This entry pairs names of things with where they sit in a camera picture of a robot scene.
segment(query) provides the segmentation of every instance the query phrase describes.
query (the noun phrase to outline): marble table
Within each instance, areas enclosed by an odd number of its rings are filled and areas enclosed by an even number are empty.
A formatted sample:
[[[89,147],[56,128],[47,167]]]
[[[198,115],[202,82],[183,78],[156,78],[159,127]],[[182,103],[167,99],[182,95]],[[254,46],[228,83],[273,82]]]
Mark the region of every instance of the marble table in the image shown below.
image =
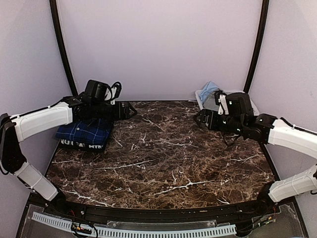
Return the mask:
[[[257,142],[227,147],[199,128],[196,102],[135,102],[117,121],[104,153],[58,148],[47,178],[67,200],[134,209],[183,209],[256,198],[274,180]]]

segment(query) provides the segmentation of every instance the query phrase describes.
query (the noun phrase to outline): blue plaid cloth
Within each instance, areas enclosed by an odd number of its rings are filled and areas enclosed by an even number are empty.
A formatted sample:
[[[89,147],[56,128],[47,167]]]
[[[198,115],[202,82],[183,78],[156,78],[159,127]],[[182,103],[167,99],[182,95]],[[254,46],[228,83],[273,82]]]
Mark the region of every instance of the blue plaid cloth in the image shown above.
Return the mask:
[[[55,137],[88,145],[103,145],[112,127],[113,122],[103,119],[73,122],[60,126]]]

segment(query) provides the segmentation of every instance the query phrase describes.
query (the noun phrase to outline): slotted white strip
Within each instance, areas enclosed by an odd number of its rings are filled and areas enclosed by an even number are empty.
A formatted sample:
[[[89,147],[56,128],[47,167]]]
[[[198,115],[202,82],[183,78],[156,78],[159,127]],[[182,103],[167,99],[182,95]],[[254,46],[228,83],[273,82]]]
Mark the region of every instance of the slotted white strip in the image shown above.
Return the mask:
[[[32,220],[46,224],[59,230],[71,232],[71,220],[51,217],[46,214],[33,212]],[[82,225],[83,228],[91,229],[88,225]],[[229,225],[223,227],[214,227],[199,230],[188,231],[128,231],[97,227],[98,237],[100,238],[215,238],[236,234],[236,226]],[[91,237],[96,237],[93,230]]]

